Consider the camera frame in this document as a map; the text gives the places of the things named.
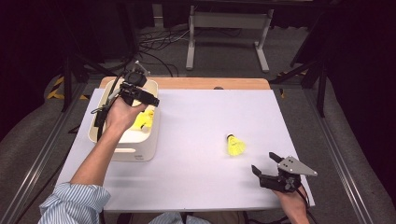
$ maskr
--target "person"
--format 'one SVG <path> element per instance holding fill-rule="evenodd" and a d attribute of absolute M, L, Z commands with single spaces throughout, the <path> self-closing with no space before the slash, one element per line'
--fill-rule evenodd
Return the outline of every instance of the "person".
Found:
<path fill-rule="evenodd" d="M 143 104 L 129 106 L 120 97 L 114 101 L 108 112 L 102 137 L 78 167 L 70 182 L 56 186 L 47 200 L 40 204 L 41 218 L 38 223 L 99 223 L 99 214 L 110 198 L 103 184 L 111 157 L 123 133 L 146 108 L 147 105 Z M 274 194 L 279 198 L 291 223 L 309 223 L 304 200 L 299 194 L 278 191 L 274 191 Z M 165 213 L 156 218 L 164 218 L 157 222 L 164 223 L 167 218 L 172 220 L 177 217 L 179 215 L 176 213 Z M 195 221 L 194 223 L 209 223 L 199 217 Z"/>

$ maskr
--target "white tabletop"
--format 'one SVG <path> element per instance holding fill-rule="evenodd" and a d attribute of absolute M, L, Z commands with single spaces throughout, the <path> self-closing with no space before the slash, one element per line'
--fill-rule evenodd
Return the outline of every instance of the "white tabletop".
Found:
<path fill-rule="evenodd" d="M 88 137 L 103 89 L 94 91 L 57 184 L 67 182 L 94 146 Z M 110 163 L 104 187 L 117 212 L 259 210 L 278 208 L 251 164 L 277 175 L 268 153 L 298 159 L 273 91 L 159 90 L 161 122 L 151 161 Z M 226 135 L 247 148 L 227 154 Z M 312 198 L 306 179 L 303 184 Z"/>

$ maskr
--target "wooden edge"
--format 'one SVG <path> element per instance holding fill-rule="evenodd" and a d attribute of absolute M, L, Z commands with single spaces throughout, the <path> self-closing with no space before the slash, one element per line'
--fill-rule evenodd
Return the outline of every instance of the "wooden edge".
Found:
<path fill-rule="evenodd" d="M 115 77 L 104 77 L 99 88 Z M 158 83 L 159 89 L 213 90 L 221 87 L 224 90 L 271 90 L 264 78 L 227 78 L 227 77 L 148 77 Z"/>

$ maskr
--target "white table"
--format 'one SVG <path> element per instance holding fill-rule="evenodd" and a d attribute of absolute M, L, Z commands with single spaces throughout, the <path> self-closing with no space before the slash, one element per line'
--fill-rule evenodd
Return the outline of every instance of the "white table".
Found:
<path fill-rule="evenodd" d="M 103 89 L 92 95 L 77 138 L 57 184 L 67 182 L 94 144 L 88 138 L 91 111 Z M 161 124 L 154 158 L 110 163 L 104 187 L 111 212 L 261 210 L 280 207 L 259 185 L 251 164 L 277 175 L 268 153 L 298 159 L 271 90 L 162 90 Z M 242 139 L 246 151 L 227 154 L 227 133 Z M 303 184 L 314 200 L 304 176 Z"/>

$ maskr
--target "yellow object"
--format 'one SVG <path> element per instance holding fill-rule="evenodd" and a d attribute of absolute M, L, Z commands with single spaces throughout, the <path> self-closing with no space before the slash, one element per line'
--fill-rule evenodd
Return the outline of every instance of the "yellow object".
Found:
<path fill-rule="evenodd" d="M 229 134 L 227 136 L 228 141 L 228 154 L 231 156 L 237 156 L 245 151 L 245 143 L 233 136 L 233 134 Z"/>
<path fill-rule="evenodd" d="M 153 110 L 145 110 L 137 115 L 134 124 L 132 125 L 133 130 L 141 130 L 143 132 L 148 132 L 152 126 L 152 120 L 154 118 Z"/>

